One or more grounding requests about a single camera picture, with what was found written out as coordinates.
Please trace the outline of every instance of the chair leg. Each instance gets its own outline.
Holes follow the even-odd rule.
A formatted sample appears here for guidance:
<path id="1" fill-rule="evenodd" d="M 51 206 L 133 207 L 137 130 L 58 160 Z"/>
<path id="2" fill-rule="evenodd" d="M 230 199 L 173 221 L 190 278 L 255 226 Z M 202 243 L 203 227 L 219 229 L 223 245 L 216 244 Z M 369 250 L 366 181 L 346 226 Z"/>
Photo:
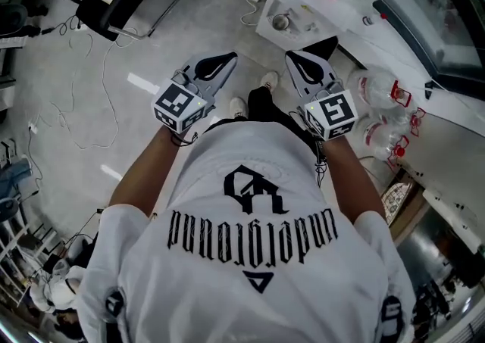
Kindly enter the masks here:
<path id="1" fill-rule="evenodd" d="M 172 10 L 172 8 L 175 6 L 176 3 L 178 3 L 180 0 L 173 0 L 170 5 L 168 5 L 167 9 L 165 9 L 164 13 L 161 14 L 161 16 L 155 21 L 155 24 L 150 28 L 150 30 L 145 34 L 145 35 L 136 35 L 135 33 L 131 33 L 130 31 L 125 31 L 117 27 L 112 27 L 109 26 L 108 31 L 117 33 L 119 35 L 123 36 L 128 36 L 132 39 L 135 40 L 143 40 L 146 37 L 150 37 L 155 29 L 158 27 L 158 25 L 161 23 L 161 21 L 164 19 L 164 17 Z"/>

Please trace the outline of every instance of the white t-shirt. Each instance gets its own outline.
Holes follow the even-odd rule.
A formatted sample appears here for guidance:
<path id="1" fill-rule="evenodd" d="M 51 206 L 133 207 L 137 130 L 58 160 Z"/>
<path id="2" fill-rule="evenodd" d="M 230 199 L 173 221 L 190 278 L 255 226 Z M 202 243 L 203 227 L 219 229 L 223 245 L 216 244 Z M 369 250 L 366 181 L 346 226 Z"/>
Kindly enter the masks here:
<path id="1" fill-rule="evenodd" d="M 113 287 L 136 342 L 374 342 L 389 295 L 404 331 L 415 297 L 387 224 L 329 207 L 314 159 L 278 123 L 230 123 L 194 144 L 155 221 L 105 210 L 80 289 L 88 341 Z"/>

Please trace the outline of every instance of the gray floor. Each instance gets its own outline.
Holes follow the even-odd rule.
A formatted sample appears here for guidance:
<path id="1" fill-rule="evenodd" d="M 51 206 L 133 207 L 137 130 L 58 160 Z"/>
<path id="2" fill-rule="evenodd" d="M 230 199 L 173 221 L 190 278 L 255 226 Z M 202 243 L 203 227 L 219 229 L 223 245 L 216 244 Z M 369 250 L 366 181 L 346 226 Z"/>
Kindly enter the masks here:
<path id="1" fill-rule="evenodd" d="M 145 0 L 127 27 L 135 27 L 139 33 L 147 30 L 169 1 Z M 50 9 L 48 16 L 40 21 L 42 28 L 66 20 L 77 7 L 67 0 L 39 2 Z M 115 45 L 108 55 L 111 43 L 90 30 L 68 30 L 64 36 L 56 30 L 29 39 L 27 46 L 17 54 L 14 70 L 16 99 L 8 112 L 8 122 L 23 153 L 27 153 L 28 123 L 36 122 L 38 130 L 37 134 L 32 134 L 30 151 L 43 179 L 39 182 L 41 192 L 24 203 L 27 213 L 43 218 L 62 235 L 70 236 L 83 226 L 96 208 L 106 206 L 118 180 L 105 171 L 113 170 L 123 175 L 160 127 L 150 108 L 152 94 L 128 81 L 130 74 L 157 85 L 171 77 L 174 70 L 195 53 L 234 50 L 239 55 L 238 63 L 225 87 L 217 94 L 217 109 L 192 130 L 200 134 L 214 117 L 228 117 L 230 99 L 234 96 L 245 98 L 269 70 L 276 70 L 281 75 L 280 85 L 274 93 L 275 103 L 284 111 L 294 110 L 298 99 L 285 70 L 284 51 L 261 38 L 255 27 L 247 27 L 239 21 L 251 10 L 244 0 L 180 0 L 151 38 L 126 48 Z M 246 18 L 251 23 L 257 20 L 258 14 Z M 118 42 L 126 45 L 130 40 L 121 37 Z M 115 109 L 118 133 L 102 85 L 104 58 L 104 84 Z M 338 51 L 330 63 L 344 81 L 354 67 Z M 62 111 L 72 111 L 64 114 L 70 132 L 53 104 Z M 109 146 L 116 133 L 109 148 L 92 147 Z M 351 144 L 356 143 L 354 148 L 358 147 L 359 139 L 350 138 Z M 80 149 L 74 141 L 87 149 Z M 157 212 L 166 207 L 189 150 L 180 150 L 155 208 Z M 360 156 L 367 154 L 356 151 Z M 385 174 L 388 171 L 384 164 L 367 167 L 371 167 L 378 178 L 380 171 L 389 176 Z M 374 183 L 382 189 L 386 183 L 378 178 L 373 178 Z M 26 196 L 35 191 L 33 178 L 21 188 Z M 330 175 L 325 176 L 322 190 L 329 203 L 336 204 Z M 97 225 L 98 217 L 94 216 L 83 232 L 93 235 Z"/>

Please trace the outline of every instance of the shoe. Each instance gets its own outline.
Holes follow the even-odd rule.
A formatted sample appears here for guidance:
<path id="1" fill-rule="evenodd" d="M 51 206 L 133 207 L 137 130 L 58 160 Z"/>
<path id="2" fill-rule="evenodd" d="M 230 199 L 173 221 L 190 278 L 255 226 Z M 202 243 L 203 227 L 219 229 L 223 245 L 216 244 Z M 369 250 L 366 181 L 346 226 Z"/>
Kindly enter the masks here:
<path id="1" fill-rule="evenodd" d="M 229 103 L 229 115 L 232 118 L 248 117 L 248 105 L 240 97 L 235 97 Z"/>
<path id="2" fill-rule="evenodd" d="M 260 87 L 266 87 L 266 89 L 273 93 L 276 86 L 278 86 L 278 81 L 278 73 L 276 71 L 270 71 L 262 77 Z"/>

